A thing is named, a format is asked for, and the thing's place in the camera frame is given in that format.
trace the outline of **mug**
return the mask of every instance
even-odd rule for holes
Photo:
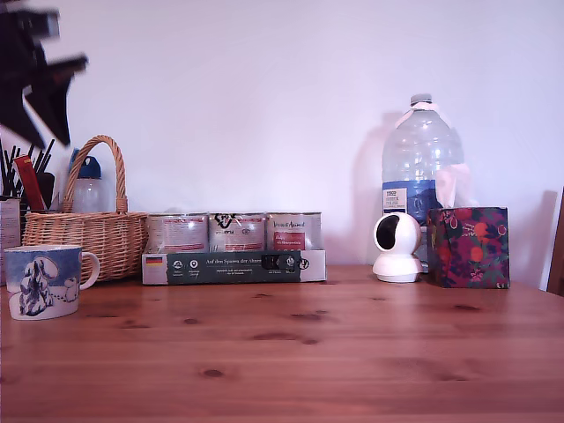
[[[82,257],[93,261],[93,272],[80,283]],[[35,245],[4,251],[11,317],[44,320],[78,310],[78,293],[94,284],[100,261],[79,245]]]

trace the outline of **floral tissue box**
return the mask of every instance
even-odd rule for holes
[[[432,281],[447,288],[509,288],[508,209],[433,209],[427,214]]]

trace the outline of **rabbit illustration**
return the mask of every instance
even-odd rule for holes
[[[64,286],[66,290],[64,291],[64,295],[58,295],[56,293],[52,293],[51,296],[61,300],[63,302],[73,302],[76,298],[78,298],[78,282],[77,278],[69,278],[64,281]]]

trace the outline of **wicker basket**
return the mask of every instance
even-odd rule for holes
[[[72,213],[74,186],[86,156],[99,143],[109,145],[114,154],[116,171],[116,212]],[[147,243],[146,213],[127,212],[125,166],[122,152],[110,137],[98,135],[78,153],[69,174],[62,213],[28,213],[24,245],[77,244],[100,260],[99,281],[136,275],[141,270],[141,255]],[[92,266],[83,263],[82,278]]]

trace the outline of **tin can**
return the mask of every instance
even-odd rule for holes
[[[207,213],[150,214],[147,231],[149,251],[209,251]]]
[[[263,213],[210,214],[210,251],[263,251]]]
[[[266,247],[284,249],[323,249],[321,213],[268,213]]]

